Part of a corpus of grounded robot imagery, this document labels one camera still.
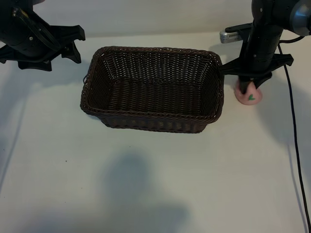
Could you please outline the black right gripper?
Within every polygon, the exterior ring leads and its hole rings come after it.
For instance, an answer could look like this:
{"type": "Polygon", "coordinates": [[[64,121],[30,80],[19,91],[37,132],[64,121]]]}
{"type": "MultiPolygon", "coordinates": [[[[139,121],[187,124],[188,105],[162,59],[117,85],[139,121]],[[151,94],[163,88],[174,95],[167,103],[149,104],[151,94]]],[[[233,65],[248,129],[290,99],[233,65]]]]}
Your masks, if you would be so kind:
{"type": "Polygon", "coordinates": [[[242,48],[237,59],[220,67],[223,75],[238,75],[239,90],[247,92],[254,79],[255,88],[259,88],[271,78],[271,72],[283,65],[291,66],[294,59],[290,54],[276,54],[283,28],[277,25],[256,26],[253,23],[231,26],[227,33],[238,33],[242,38],[242,48]]]}

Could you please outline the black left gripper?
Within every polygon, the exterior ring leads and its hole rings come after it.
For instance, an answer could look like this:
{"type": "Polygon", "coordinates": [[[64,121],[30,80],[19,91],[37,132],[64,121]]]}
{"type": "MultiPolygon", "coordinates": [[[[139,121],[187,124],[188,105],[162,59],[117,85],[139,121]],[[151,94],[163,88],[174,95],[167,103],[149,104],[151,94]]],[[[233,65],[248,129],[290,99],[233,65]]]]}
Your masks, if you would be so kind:
{"type": "Polygon", "coordinates": [[[81,26],[53,26],[34,11],[38,0],[2,0],[0,2],[0,62],[18,62],[18,67],[52,71],[57,56],[80,64],[81,55],[74,43],[86,39],[81,26]]]}

